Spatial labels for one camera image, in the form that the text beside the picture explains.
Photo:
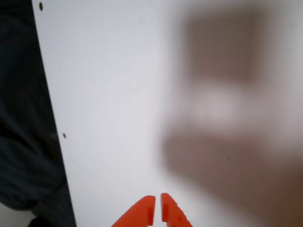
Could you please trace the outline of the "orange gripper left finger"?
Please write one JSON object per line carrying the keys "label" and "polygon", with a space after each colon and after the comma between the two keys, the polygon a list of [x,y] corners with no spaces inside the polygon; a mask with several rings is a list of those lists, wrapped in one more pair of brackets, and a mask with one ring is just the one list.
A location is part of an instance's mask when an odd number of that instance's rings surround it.
{"label": "orange gripper left finger", "polygon": [[112,227],[150,227],[153,225],[155,196],[145,196],[127,210]]}

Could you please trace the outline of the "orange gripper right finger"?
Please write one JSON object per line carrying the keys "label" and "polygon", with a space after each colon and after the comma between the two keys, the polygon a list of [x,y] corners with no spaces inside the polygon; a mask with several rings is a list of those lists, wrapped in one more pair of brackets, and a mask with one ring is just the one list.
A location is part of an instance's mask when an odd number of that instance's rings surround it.
{"label": "orange gripper right finger", "polygon": [[162,221],[167,227],[192,227],[186,215],[168,193],[161,194],[160,202]]}

